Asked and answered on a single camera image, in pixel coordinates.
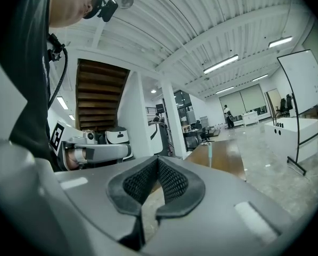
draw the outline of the marble floor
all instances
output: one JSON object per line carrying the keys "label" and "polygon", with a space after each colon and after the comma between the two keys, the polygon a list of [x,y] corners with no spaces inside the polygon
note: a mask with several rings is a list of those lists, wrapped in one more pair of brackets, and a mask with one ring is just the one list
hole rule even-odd
{"label": "marble floor", "polygon": [[[213,140],[235,139],[246,169],[247,183],[275,200],[297,220],[318,205],[318,152],[300,163],[307,170],[306,177],[288,167],[287,163],[282,164],[265,142],[264,124],[269,121],[271,119],[247,127],[221,130]],[[160,188],[142,207],[146,239],[155,234],[155,211],[162,205],[164,195]]]}

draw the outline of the cord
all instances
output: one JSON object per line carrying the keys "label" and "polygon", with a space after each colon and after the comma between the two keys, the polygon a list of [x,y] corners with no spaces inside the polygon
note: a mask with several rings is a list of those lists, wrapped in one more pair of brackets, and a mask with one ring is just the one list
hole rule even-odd
{"label": "cord", "polygon": [[48,102],[48,106],[47,106],[48,109],[50,108],[50,106],[52,105],[52,103],[53,103],[55,97],[57,96],[58,91],[59,91],[59,88],[62,86],[62,83],[63,83],[64,77],[65,77],[65,74],[67,73],[67,68],[68,68],[68,52],[67,52],[67,49],[64,48],[64,49],[63,49],[63,52],[64,52],[64,57],[65,57],[64,70],[63,70],[62,76],[61,76],[61,78],[60,78],[60,80],[59,80],[59,82],[58,82],[58,85],[57,85],[55,91],[53,92],[50,101]]}
{"label": "cord", "polygon": [[[289,168],[292,168],[295,172],[297,172],[297,173],[299,173],[294,167],[291,167],[291,166],[289,166],[289,165],[287,165]],[[306,178],[308,181],[308,184],[310,184],[311,183],[311,180],[308,178],[308,177],[306,177],[305,175],[302,175],[304,178]],[[316,174],[316,175],[309,175],[309,177],[318,177],[318,174]]]}

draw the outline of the white pillar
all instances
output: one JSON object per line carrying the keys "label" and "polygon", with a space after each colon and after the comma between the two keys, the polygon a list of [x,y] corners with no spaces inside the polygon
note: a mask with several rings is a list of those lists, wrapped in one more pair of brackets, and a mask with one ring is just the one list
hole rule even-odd
{"label": "white pillar", "polygon": [[118,108],[118,125],[128,131],[135,158],[152,156],[141,75],[130,73]]}
{"label": "white pillar", "polygon": [[181,123],[178,114],[178,110],[176,108],[174,92],[172,88],[172,84],[168,80],[161,81],[162,92],[164,94],[167,116],[169,119],[169,126],[172,132],[172,139],[174,144],[175,155],[178,157],[185,158],[186,147],[184,142],[184,137],[182,135]]}

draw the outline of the wooden staircase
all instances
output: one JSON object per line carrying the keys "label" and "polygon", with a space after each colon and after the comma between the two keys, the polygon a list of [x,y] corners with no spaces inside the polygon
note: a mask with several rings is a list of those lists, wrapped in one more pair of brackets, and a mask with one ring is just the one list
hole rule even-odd
{"label": "wooden staircase", "polygon": [[76,128],[105,131],[117,125],[117,110],[129,70],[80,59],[76,81]]}

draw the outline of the black shirt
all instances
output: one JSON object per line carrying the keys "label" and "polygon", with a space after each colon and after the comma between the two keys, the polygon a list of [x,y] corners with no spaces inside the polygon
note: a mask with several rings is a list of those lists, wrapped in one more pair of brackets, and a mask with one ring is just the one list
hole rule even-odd
{"label": "black shirt", "polygon": [[50,0],[19,0],[0,37],[0,64],[27,104],[10,140],[52,163],[48,138],[47,34]]}

